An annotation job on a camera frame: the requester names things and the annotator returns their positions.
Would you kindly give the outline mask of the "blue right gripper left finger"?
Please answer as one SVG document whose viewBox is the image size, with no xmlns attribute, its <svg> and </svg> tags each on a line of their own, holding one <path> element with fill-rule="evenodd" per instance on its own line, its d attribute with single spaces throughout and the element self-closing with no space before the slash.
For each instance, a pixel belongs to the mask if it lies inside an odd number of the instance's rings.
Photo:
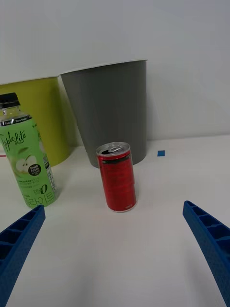
<svg viewBox="0 0 230 307">
<path fill-rule="evenodd" d="M 0 306 L 6 306 L 24 262 L 46 219 L 39 205 L 0 233 Z"/>
</svg>

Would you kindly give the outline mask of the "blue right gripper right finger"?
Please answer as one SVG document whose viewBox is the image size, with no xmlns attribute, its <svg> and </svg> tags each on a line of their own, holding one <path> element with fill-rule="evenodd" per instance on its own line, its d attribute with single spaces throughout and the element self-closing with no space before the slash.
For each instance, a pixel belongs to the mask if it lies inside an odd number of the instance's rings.
<svg viewBox="0 0 230 307">
<path fill-rule="evenodd" d="M 226 306 L 230 305 L 230 229 L 190 201 L 183 217 L 207 261 Z"/>
</svg>

